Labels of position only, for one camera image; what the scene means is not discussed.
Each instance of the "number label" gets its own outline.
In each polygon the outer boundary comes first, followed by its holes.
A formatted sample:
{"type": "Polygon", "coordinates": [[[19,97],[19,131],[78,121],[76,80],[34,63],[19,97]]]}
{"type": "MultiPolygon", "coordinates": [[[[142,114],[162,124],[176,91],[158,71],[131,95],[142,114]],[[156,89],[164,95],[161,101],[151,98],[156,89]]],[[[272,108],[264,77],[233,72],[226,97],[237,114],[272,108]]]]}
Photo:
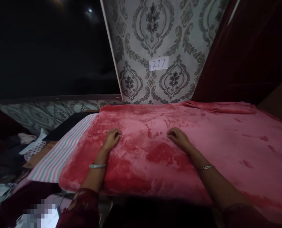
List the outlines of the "number label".
{"type": "Polygon", "coordinates": [[[159,57],[150,61],[150,71],[163,70],[169,67],[169,57],[159,57]]]}

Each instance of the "fleece blanket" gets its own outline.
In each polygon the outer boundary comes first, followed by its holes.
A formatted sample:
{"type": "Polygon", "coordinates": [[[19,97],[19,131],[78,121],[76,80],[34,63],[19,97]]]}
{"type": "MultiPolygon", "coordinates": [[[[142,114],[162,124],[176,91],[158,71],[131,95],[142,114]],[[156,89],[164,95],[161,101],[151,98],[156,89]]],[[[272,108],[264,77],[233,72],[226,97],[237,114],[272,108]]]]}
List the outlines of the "fleece blanket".
{"type": "Polygon", "coordinates": [[[266,218],[282,223],[282,121],[243,102],[102,107],[59,185],[77,191],[107,131],[119,128],[123,137],[110,152],[102,193],[211,205],[188,157],[167,137],[172,127],[181,128],[266,218]]]}

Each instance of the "bed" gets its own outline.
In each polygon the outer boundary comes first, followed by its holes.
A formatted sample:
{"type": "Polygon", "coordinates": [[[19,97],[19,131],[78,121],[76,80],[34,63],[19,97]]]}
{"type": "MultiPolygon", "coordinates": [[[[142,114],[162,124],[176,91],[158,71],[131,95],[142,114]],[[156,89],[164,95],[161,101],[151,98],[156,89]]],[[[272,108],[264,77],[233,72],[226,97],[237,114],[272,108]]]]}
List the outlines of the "bed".
{"type": "Polygon", "coordinates": [[[76,191],[111,127],[123,137],[109,156],[102,193],[211,205],[186,155],[165,135],[180,127],[265,217],[282,223],[282,122],[246,103],[103,107],[68,132],[29,179],[76,191]]]}

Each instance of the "patterned wall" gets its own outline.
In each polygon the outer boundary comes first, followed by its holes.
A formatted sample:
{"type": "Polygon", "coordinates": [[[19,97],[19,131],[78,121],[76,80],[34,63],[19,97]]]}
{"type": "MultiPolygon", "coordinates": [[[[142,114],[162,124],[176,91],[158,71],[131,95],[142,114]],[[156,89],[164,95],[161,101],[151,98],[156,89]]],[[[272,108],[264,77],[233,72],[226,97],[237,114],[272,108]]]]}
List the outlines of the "patterned wall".
{"type": "Polygon", "coordinates": [[[228,0],[106,0],[104,3],[123,102],[66,101],[0,105],[38,134],[75,112],[109,104],[161,104],[191,99],[228,0]],[[169,56],[166,70],[151,59],[169,56]]]}

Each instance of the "bracelet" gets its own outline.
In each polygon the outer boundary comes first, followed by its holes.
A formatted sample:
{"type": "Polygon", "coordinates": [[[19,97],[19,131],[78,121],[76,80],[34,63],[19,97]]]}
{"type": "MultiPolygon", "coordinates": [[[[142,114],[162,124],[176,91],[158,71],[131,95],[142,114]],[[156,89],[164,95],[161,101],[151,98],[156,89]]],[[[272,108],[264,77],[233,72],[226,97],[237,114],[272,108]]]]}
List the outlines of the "bracelet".
{"type": "Polygon", "coordinates": [[[209,168],[215,168],[215,166],[205,166],[205,167],[202,167],[199,171],[201,171],[203,169],[209,169],[209,168]]]}
{"type": "Polygon", "coordinates": [[[105,168],[106,164],[90,164],[89,168],[105,168]]]}

